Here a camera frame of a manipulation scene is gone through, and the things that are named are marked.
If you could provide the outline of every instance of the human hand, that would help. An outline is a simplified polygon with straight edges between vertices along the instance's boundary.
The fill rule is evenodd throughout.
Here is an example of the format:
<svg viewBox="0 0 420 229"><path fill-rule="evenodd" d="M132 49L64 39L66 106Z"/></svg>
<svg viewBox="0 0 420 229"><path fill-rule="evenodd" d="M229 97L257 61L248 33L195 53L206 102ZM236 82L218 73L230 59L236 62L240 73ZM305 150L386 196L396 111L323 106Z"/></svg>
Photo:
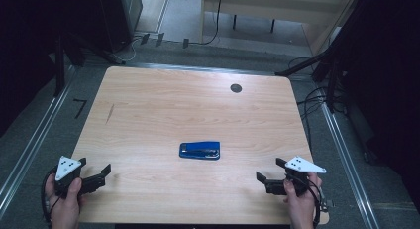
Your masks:
<svg viewBox="0 0 420 229"><path fill-rule="evenodd" d="M46 182L46 196L50 201L52 229L78 228L79 203L78 192L81 189L81 178L76 178L68 188L67 198L58 199L54 192L55 173Z"/></svg>
<svg viewBox="0 0 420 229"><path fill-rule="evenodd" d="M321 186L322 180L315 172L308 173L309 180L318 187ZM315 209L315 200L309 190L297 197L293 183L290 180L284 181L284 189L287 197L284 202L288 204L288 212L293 229L312 229Z"/></svg>

